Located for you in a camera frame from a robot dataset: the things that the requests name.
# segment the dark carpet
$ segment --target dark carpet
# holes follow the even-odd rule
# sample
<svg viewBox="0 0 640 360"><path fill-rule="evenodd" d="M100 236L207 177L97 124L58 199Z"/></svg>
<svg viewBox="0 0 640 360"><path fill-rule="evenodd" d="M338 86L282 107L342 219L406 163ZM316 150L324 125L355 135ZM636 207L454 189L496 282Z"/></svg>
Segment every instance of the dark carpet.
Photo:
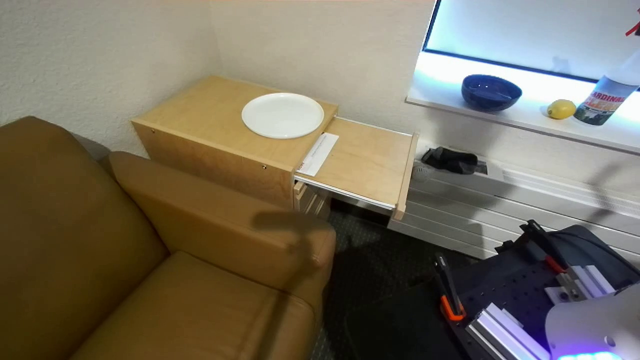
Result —
<svg viewBox="0 0 640 360"><path fill-rule="evenodd" d="M453 267L475 260L386 228L386 218L334 201L329 223L337 248L324 303L323 328L309 359L355 360L345 316L361 306L431 278L431 258L443 252Z"/></svg>

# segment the armchair seat cushion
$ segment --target armchair seat cushion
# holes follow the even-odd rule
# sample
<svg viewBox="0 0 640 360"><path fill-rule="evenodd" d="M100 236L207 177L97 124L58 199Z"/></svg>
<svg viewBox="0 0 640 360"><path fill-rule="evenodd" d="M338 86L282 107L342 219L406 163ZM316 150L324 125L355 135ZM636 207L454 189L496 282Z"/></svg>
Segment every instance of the armchair seat cushion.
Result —
<svg viewBox="0 0 640 360"><path fill-rule="evenodd" d="M315 322L299 298L178 251L72 359L298 359Z"/></svg>

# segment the white plate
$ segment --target white plate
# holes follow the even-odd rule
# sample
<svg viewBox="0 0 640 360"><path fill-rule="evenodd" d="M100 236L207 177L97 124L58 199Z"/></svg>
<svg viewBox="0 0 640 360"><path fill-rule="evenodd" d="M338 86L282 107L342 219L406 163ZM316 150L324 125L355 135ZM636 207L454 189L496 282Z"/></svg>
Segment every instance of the white plate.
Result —
<svg viewBox="0 0 640 360"><path fill-rule="evenodd" d="M242 120L251 131L274 139L305 136L323 119L324 110L315 100L288 92L256 97L242 109Z"/></svg>

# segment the spray bottle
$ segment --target spray bottle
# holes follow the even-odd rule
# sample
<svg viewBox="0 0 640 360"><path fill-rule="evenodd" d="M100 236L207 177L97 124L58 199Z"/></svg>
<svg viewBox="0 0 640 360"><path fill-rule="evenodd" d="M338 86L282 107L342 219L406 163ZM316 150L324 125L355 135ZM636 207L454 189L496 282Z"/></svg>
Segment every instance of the spray bottle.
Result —
<svg viewBox="0 0 640 360"><path fill-rule="evenodd" d="M591 125L602 125L640 86L640 50L622 66L603 76L573 117Z"/></svg>

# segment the textured white wall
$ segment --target textured white wall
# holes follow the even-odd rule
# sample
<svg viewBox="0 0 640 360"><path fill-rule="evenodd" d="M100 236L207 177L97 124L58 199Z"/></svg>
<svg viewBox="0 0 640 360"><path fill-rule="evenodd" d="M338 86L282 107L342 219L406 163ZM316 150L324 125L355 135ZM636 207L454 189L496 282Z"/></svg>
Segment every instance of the textured white wall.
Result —
<svg viewBox="0 0 640 360"><path fill-rule="evenodd" d="M432 1L213 2L226 75L340 104L349 119L640 195L640 157L405 104Z"/></svg>
<svg viewBox="0 0 640 360"><path fill-rule="evenodd" d="M0 124L36 115L144 155L129 119L215 71L212 39L206 1L3 0Z"/></svg>

